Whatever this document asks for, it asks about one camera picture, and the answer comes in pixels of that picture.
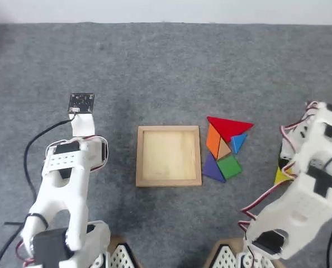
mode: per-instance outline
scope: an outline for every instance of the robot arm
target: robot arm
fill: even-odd
[[[332,105],[312,110],[287,135],[294,149],[286,139],[282,144],[281,158],[296,178],[246,231],[245,245],[268,259],[290,258],[332,218]]]
[[[106,252],[110,242],[107,224],[101,221],[88,223],[89,175],[105,165],[108,155],[106,139],[94,135],[90,109],[79,114],[86,102],[92,107],[90,96],[72,94],[71,101],[76,97],[78,100],[69,108],[70,112],[77,112],[72,120],[74,137],[47,150],[37,200],[21,233],[23,244],[34,260],[35,266],[31,267],[90,267]],[[70,213],[68,228],[46,231],[61,210]]]

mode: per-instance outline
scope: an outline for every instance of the wooden frame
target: wooden frame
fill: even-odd
[[[136,186],[202,185],[198,126],[140,126]]]

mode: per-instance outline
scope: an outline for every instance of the tan triangle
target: tan triangle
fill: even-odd
[[[220,160],[221,158],[225,157],[229,153],[231,153],[231,149],[228,147],[226,142],[223,139],[221,139],[220,148],[218,149],[217,160]]]

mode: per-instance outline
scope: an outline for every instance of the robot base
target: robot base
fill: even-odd
[[[142,268],[126,240],[121,237],[111,237],[108,252],[111,253],[110,268]]]
[[[243,239],[219,240],[213,247],[203,268],[251,268],[252,256],[243,252]],[[254,268],[285,268],[278,260],[255,256]]]

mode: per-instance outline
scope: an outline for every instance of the circuit board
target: circuit board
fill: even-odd
[[[70,94],[68,113],[93,113],[94,93]]]

